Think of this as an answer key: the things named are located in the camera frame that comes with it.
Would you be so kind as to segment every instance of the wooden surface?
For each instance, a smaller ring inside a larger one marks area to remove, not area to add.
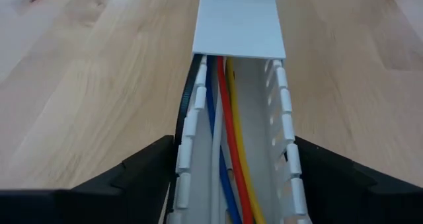
[[[421,0],[278,0],[297,135],[423,186]],[[0,188],[72,187],[165,134],[198,0],[0,0]]]

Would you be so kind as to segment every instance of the red wire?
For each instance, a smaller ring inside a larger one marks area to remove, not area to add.
[[[219,89],[222,98],[227,142],[229,145],[229,152],[231,154],[235,182],[237,183],[239,199],[241,200],[241,207],[243,210],[243,221],[244,224],[253,224],[247,185],[245,184],[243,170],[241,169],[241,162],[239,161],[237,140],[235,139],[235,132],[233,128],[231,103],[229,101],[229,93],[227,92],[225,72],[223,71],[223,57],[221,56],[217,57],[217,76],[219,77]]]

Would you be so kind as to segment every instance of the blue wire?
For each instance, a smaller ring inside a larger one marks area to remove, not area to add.
[[[212,90],[212,67],[215,60],[215,56],[207,56],[207,76],[206,76],[206,98],[207,98],[207,109],[209,114],[210,129],[211,135],[214,133],[214,100],[213,100],[213,90]],[[225,194],[227,207],[229,215],[231,216],[232,222],[234,224],[241,224],[241,216],[239,215],[237,203],[235,202],[235,195],[232,191],[231,182],[227,175],[227,167],[225,163],[225,157],[223,156],[222,147],[220,147],[220,156],[219,156],[219,176],[220,182],[222,183],[223,193]]]

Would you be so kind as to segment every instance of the yellow wire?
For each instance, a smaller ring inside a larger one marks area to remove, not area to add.
[[[251,183],[249,166],[247,164],[247,159],[245,156],[244,140],[238,111],[237,91],[235,88],[235,79],[233,77],[233,65],[232,59],[229,57],[226,60],[226,68],[229,83],[229,94],[231,96],[231,108],[233,116],[233,126],[235,128],[235,139],[237,140],[239,160],[241,162],[241,169],[243,170],[245,184],[247,185],[247,192],[249,193],[252,214],[254,215],[254,219],[257,224],[265,224],[266,220],[264,219],[262,210],[260,209],[260,205],[257,202],[256,193],[254,192],[254,188]]]

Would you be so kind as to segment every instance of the wooden table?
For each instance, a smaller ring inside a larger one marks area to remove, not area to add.
[[[423,186],[421,0],[278,5],[297,135]],[[198,0],[0,6],[1,188],[70,188],[174,133]]]

